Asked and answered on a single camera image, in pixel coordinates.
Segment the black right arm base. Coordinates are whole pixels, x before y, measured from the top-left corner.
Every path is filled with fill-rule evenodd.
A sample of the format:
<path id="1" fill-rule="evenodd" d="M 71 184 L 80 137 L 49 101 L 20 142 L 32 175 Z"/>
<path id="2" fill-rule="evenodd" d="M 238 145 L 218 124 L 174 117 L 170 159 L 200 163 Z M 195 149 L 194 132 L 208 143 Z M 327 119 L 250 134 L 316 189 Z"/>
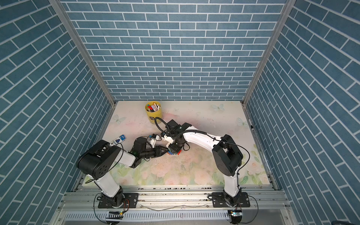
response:
<path id="1" fill-rule="evenodd" d="M 231 208 L 228 210 L 229 221 L 233 225 L 238 225 L 243 218 L 242 208 L 249 208 L 250 201 L 246 192 L 241 190 L 233 197 L 225 191 L 212 192 L 207 198 L 212 202 L 214 208 Z"/>

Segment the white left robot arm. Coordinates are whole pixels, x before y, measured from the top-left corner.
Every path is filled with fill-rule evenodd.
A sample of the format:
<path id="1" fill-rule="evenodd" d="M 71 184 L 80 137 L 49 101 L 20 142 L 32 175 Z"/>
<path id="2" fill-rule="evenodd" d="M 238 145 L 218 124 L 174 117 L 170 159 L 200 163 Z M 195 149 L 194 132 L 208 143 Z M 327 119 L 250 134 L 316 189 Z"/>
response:
<path id="1" fill-rule="evenodd" d="M 121 192 L 120 185 L 115 181 L 113 175 L 115 171 L 122 168 L 136 168 L 143 160 L 158 158 L 168 152 L 168 149 L 161 145 L 156 145 L 157 139 L 151 138 L 148 141 L 145 137 L 139 137 L 134 141 L 131 151 L 123 149 L 122 143 L 116 142 L 110 148 L 117 148 L 115 153 L 105 159 L 105 165 L 97 170 L 98 175 L 92 178 L 96 185 L 108 198 L 114 198 Z"/>

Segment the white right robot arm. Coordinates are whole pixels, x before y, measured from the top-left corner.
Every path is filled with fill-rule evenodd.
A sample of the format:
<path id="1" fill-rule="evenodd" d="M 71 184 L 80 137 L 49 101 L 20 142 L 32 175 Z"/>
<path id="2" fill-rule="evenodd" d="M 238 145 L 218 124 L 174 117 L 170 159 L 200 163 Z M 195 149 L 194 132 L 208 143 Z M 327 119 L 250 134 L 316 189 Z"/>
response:
<path id="1" fill-rule="evenodd" d="M 185 142 L 196 144 L 213 154 L 218 170 L 224 175 L 224 192 L 235 197 L 240 192 L 238 171 L 241 169 L 243 154 L 232 137 L 207 134 L 206 132 L 190 129 L 175 135 L 163 135 L 163 139 L 170 144 Z"/>

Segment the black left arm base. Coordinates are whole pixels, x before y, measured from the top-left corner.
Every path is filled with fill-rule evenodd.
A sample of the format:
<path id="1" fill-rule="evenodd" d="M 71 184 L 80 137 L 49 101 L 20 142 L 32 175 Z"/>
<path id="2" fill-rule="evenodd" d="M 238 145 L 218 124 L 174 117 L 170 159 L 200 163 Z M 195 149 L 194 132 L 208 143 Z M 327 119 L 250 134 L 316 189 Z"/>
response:
<path id="1" fill-rule="evenodd" d="M 136 208 L 138 198 L 138 193 L 124 193 L 121 187 L 114 197 L 108 197 L 104 193 L 98 193 L 93 200 L 93 212 L 95 218 L 106 225 L 117 225 L 120 220 L 124 218 L 124 214 L 127 213 L 129 209 Z M 101 219 L 97 215 L 96 209 L 119 209 L 121 211 L 110 211 L 104 219 Z"/>

